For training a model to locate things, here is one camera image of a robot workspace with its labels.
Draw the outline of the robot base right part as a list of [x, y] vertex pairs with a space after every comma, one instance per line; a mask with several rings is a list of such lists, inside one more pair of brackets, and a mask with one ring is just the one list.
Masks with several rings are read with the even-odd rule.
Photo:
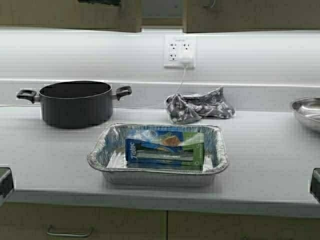
[[319, 168], [315, 168], [312, 172], [309, 191], [319, 203], [320, 202], [320, 169]]

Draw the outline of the robot base left part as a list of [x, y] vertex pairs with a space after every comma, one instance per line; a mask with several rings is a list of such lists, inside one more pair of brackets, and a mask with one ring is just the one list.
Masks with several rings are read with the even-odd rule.
[[14, 192], [14, 180], [13, 174], [10, 168], [1, 167], [0, 168], [0, 206], [9, 198], [9, 196]]

